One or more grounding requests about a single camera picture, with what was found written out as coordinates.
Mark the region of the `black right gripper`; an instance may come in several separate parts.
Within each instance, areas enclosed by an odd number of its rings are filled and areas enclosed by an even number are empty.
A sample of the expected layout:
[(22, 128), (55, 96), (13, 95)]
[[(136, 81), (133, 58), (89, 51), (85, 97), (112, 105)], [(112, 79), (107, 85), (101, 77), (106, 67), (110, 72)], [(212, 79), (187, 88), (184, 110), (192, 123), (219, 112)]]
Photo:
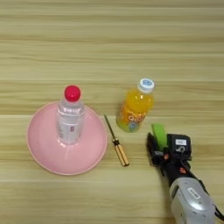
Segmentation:
[(156, 138), (148, 133), (146, 148), (150, 156), (150, 163), (154, 166), (160, 166), (160, 170), (167, 177), (169, 186), (178, 178), (197, 179), (206, 192), (204, 183), (191, 172), (189, 161), (192, 160), (191, 151), (176, 151), (171, 148), (165, 148), (162, 152), (158, 147)]

